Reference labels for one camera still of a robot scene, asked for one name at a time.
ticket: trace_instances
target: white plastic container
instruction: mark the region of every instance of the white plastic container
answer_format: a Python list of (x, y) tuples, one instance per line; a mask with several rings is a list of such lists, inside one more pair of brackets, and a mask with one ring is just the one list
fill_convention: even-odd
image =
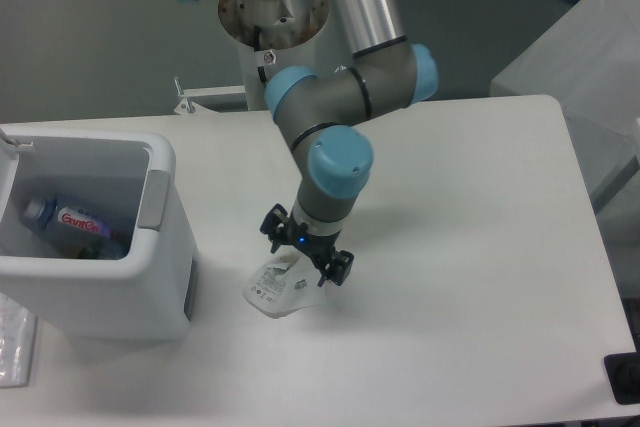
[[(197, 247), (162, 136), (7, 126), (0, 140), (0, 291), (79, 336), (184, 337)], [(29, 199), (64, 192), (135, 218), (120, 260), (62, 258), (21, 222)]]

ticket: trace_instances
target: bin lid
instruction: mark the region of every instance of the bin lid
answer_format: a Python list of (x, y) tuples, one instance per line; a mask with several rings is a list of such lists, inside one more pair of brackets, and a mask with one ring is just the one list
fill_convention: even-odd
[(17, 144), (0, 129), (0, 220), (2, 220), (7, 207), (17, 169)]

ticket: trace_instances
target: white table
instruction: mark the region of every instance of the white table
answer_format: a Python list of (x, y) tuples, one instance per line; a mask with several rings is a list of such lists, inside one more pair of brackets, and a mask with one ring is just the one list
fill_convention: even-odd
[(602, 359), (633, 350), (558, 104), (416, 105), (360, 127), (371, 180), (331, 303), (273, 320), (242, 297), (298, 174), (269, 114), (86, 120), (159, 132), (202, 252), (193, 330), (165, 344), (39, 332), (2, 425), (514, 425), (626, 416)]

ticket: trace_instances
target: printed label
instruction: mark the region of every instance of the printed label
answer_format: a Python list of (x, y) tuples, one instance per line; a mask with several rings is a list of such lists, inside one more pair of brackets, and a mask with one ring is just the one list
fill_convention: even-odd
[(102, 237), (111, 236), (108, 225), (90, 212), (82, 209), (74, 209), (73, 207), (60, 209), (60, 212), (58, 212), (58, 222)]

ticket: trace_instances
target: floor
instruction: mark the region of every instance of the floor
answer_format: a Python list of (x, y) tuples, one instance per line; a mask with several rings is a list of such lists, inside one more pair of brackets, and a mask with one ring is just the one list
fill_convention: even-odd
[[(184, 88), (241, 83), (217, 1), (0, 0), (0, 122), (167, 114)], [(412, 42), (436, 58), (438, 99), (489, 81), (570, 5), (564, 0), (397, 0)], [(330, 22), (317, 70), (348, 62)]]

